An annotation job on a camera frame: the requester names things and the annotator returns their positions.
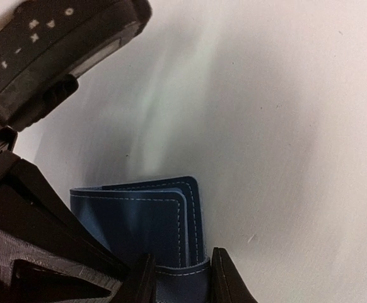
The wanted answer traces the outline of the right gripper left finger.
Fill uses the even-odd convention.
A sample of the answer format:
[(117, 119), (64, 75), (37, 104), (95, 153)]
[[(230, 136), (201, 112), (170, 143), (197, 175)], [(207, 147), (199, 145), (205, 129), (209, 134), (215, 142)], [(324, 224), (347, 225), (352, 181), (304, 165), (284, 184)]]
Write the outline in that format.
[(119, 288), (111, 303), (155, 303), (156, 272), (155, 258), (151, 254), (142, 255), (129, 273), (127, 280)]

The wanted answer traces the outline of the blue leather card holder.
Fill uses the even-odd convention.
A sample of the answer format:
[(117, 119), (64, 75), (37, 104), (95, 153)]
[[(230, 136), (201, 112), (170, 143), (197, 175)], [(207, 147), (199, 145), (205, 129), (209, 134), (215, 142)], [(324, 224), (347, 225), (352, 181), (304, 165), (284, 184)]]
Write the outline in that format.
[(70, 204), (84, 228), (125, 264), (154, 256), (157, 302), (210, 301), (211, 262), (195, 178), (74, 188)]

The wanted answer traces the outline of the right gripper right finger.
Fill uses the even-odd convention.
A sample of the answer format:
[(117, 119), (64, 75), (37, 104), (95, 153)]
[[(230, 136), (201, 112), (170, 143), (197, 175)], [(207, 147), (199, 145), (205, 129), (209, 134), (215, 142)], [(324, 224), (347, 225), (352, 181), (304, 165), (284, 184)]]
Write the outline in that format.
[(257, 303), (225, 248), (213, 249), (211, 278), (211, 302)]

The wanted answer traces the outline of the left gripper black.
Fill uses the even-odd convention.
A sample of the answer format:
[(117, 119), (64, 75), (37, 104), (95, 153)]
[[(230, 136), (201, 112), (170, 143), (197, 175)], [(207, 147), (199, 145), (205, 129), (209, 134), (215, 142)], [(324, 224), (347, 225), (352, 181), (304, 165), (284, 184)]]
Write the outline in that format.
[[(0, 125), (0, 302), (110, 302), (129, 267), (90, 235), (34, 164), (13, 153), (16, 139)], [(14, 258), (10, 198), (27, 241), (73, 261)]]

